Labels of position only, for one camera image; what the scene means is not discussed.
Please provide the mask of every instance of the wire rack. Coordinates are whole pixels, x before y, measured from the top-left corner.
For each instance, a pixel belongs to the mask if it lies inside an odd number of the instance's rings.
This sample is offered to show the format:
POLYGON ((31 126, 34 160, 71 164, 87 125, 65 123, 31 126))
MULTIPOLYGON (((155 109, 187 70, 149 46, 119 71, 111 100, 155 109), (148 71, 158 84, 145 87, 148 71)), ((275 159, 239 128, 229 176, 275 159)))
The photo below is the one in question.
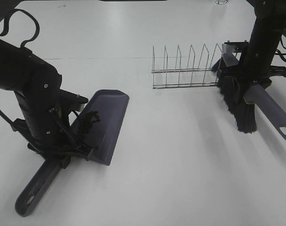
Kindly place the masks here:
POLYGON ((201 48, 200 57, 197 58, 197 51, 190 46, 187 57, 182 55, 180 46, 177 46, 176 57, 168 55, 167 47, 164 47, 163 57, 155 57, 153 46, 152 70, 153 88, 187 88, 187 87, 208 87, 217 85, 216 73, 211 71, 213 64, 222 57, 222 50, 218 44, 210 54, 206 44, 201 48))

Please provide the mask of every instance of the black cable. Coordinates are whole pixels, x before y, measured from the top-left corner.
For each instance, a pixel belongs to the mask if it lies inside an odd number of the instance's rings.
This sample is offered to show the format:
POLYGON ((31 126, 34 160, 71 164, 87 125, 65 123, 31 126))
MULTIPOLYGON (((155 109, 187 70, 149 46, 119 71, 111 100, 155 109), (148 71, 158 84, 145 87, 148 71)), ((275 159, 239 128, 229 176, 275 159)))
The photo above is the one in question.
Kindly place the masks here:
POLYGON ((286 47, 285 47, 284 44, 283 44, 282 38, 281 38, 280 42, 281 42, 282 47, 283 47, 284 49, 286 49, 286 47))
POLYGON ((0 109, 0 116, 7 122, 10 124, 10 126, 13 126, 13 121, 11 119, 9 119, 4 112, 1 111, 0 109))
POLYGON ((286 53, 281 53, 281 51, 277 49, 276 52, 278 52, 278 51, 280 52, 280 54, 286 56, 286 53))
POLYGON ((56 109, 55 108, 51 108, 49 110, 49 112, 52 114, 55 123, 57 123, 57 125, 65 132, 67 138, 72 143, 73 147, 77 147, 76 141, 74 139, 73 132, 69 131, 69 129, 63 124, 63 122, 61 121, 59 115, 57 114, 56 109))
POLYGON ((276 50, 276 55, 279 55, 279 57, 286 63, 286 58, 284 57, 285 54, 281 53, 279 49, 276 50))
MULTIPOLYGON (((79 121, 80 131, 81 131, 83 129, 82 120, 81 120, 80 116, 78 115, 78 113, 75 110, 73 110, 72 112, 74 113, 74 115, 77 117, 77 119, 79 121)), ((83 145, 85 145, 87 148, 91 149, 91 146, 88 145, 79 135, 78 135, 78 139, 80 139, 82 141, 83 145)))
POLYGON ((7 33, 9 32, 9 22, 10 22, 10 18, 11 16, 16 13, 16 12, 22 12, 24 14, 26 14, 28 17, 30 17, 34 23, 35 23, 35 26, 36 26, 36 31, 35 31, 35 34, 33 35, 33 37, 31 37, 30 39, 28 40, 24 40, 21 44, 20 44, 20 48, 24 48, 26 43, 28 42, 31 42, 31 41, 34 41, 38 35, 39 35, 39 32, 40 32, 40 26, 39 26, 39 23, 38 21, 35 19, 35 17, 33 17, 30 13, 28 13, 27 11, 23 10, 23 9, 18 9, 18 8, 15 8, 11 11, 9 11, 9 14, 4 18, 4 22, 3 22, 3 31, 0 33, 0 36, 5 36, 7 35, 7 33))

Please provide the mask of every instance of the brush handle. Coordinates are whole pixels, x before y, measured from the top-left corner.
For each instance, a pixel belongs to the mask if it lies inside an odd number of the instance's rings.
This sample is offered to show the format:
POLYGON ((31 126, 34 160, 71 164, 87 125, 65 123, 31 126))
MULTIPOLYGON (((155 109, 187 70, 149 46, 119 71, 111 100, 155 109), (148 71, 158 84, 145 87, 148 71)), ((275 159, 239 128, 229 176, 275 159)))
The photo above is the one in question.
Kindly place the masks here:
POLYGON ((279 134, 286 140, 286 113, 259 84, 254 84, 246 91, 247 104, 257 104, 279 134))

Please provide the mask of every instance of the hole in brush handle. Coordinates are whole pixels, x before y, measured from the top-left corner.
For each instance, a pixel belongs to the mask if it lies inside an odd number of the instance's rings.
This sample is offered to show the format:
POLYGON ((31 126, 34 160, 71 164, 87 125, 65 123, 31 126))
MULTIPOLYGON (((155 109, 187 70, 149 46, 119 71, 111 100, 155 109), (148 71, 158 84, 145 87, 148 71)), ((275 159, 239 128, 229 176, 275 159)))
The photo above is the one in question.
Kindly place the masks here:
POLYGON ((244 95, 244 99, 247 103, 255 103, 286 140, 286 113, 261 85, 250 86, 244 95))
POLYGON ((279 127, 279 129, 281 130, 281 132, 286 135, 286 127, 279 127))
POLYGON ((33 198, 35 197, 35 195, 31 195, 29 198, 28 198, 28 200, 26 201, 26 204, 27 205, 30 205, 31 204, 31 202, 33 201, 33 198))

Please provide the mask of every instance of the white tabletop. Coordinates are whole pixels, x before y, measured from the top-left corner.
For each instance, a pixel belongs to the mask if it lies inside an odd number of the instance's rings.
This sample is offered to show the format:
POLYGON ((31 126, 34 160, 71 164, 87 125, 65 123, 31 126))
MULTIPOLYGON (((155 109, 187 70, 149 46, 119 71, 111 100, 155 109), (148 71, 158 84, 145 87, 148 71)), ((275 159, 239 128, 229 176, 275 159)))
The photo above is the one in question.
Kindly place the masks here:
MULTIPOLYGON (((15 200, 43 159, 0 118, 0 226, 286 226, 286 141, 259 109, 259 131, 246 135, 217 88, 152 90, 153 45, 173 56, 178 44, 249 39, 252 7, 213 2, 18 6, 40 22, 28 48, 63 75, 63 89, 88 98, 119 89, 130 102, 112 164, 73 159, 26 218, 15 213, 15 200)), ((23 15, 10 26, 5 40, 15 45, 34 29, 23 15)), ((274 78, 268 92, 286 111, 286 79, 274 78)), ((0 108, 22 118, 12 92, 0 90, 0 108)))

